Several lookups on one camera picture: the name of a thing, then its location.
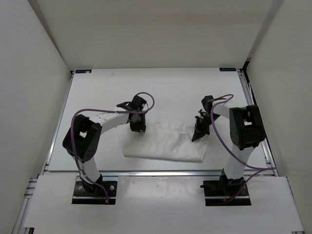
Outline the white skirt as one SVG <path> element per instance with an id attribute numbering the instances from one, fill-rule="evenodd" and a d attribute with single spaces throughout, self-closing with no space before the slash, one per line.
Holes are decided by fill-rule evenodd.
<path id="1" fill-rule="evenodd" d="M 201 163 L 209 137 L 192 142 L 194 129 L 183 123 L 155 122 L 144 133 L 118 127 L 117 137 L 125 157 Z"/>

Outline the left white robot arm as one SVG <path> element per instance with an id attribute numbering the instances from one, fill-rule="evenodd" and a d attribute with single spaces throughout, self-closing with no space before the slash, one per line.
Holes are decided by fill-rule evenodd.
<path id="1" fill-rule="evenodd" d="M 83 187 L 89 194 L 107 192 L 94 160 L 101 135 L 124 124 L 130 124 L 131 131 L 145 132 L 144 107 L 145 104 L 124 102 L 112 110 L 82 109 L 72 117 L 62 145 L 75 160 Z"/>

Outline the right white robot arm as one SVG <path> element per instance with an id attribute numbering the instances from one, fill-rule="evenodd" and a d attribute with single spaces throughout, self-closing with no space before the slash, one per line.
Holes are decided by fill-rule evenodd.
<path id="1" fill-rule="evenodd" d="M 233 154 L 222 170 L 219 190 L 225 195 L 230 195 L 244 183 L 243 174 L 248 159 L 254 149 L 264 141 L 266 134 L 257 105 L 235 107 L 229 103 L 222 103 L 214 107 L 214 103 L 214 100 L 202 102 L 203 110 L 195 117 L 192 142 L 210 134 L 213 120 L 220 116 L 229 120 Z"/>

